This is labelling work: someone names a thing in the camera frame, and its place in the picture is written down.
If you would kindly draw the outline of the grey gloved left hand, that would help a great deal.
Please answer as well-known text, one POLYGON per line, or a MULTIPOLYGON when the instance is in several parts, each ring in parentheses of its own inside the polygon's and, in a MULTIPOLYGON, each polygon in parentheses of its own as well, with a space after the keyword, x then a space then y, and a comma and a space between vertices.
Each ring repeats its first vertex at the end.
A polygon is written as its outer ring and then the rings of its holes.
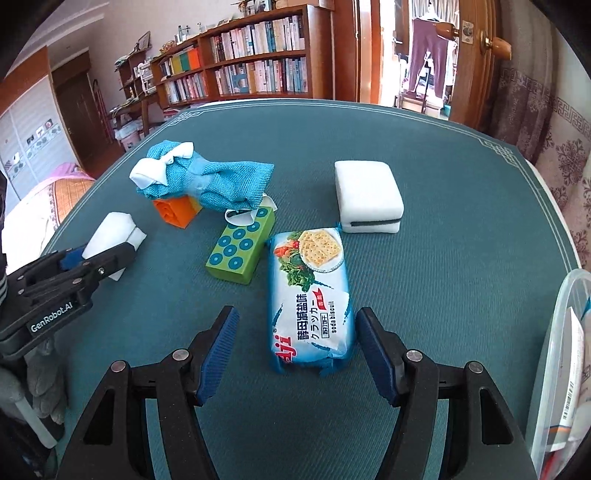
POLYGON ((40 419, 50 417, 63 425, 67 407, 64 369, 53 339, 39 344, 25 355, 24 361, 25 379, 17 377, 15 366, 1 366, 1 412, 23 422, 16 403, 30 394, 32 408, 40 419))

